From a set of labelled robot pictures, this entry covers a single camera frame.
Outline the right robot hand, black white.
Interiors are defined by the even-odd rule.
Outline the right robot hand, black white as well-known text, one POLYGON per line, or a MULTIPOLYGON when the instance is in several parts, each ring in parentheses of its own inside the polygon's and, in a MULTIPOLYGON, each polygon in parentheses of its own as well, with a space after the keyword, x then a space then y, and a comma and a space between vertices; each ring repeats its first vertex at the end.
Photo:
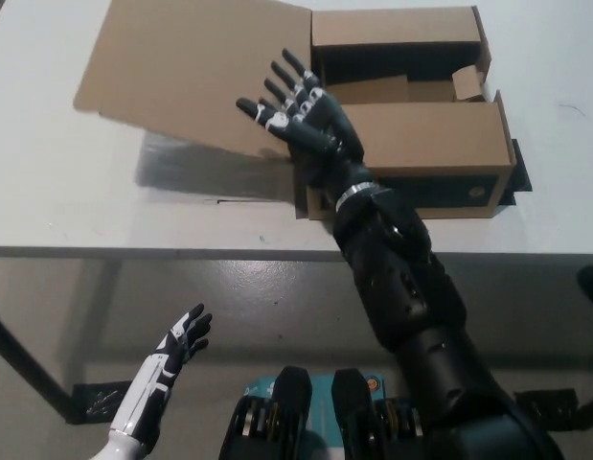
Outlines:
POLYGON ((336 208, 355 196, 378 192, 381 187, 364 166, 364 148, 338 100, 290 50, 284 48, 282 57, 293 71, 277 61, 271 62, 271 70, 284 86, 271 79, 263 82, 279 103, 239 98, 236 107, 287 145, 301 180, 336 208))

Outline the left robot hand, white black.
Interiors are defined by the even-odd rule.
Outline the left robot hand, white black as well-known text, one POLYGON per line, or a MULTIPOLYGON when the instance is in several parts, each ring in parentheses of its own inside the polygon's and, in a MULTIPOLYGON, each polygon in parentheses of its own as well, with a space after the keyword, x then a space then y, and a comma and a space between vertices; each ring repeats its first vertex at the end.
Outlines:
POLYGON ((212 315, 202 304, 187 311, 147 356, 129 385, 110 429, 135 439, 152 451, 161 420, 183 366, 206 348, 212 315))

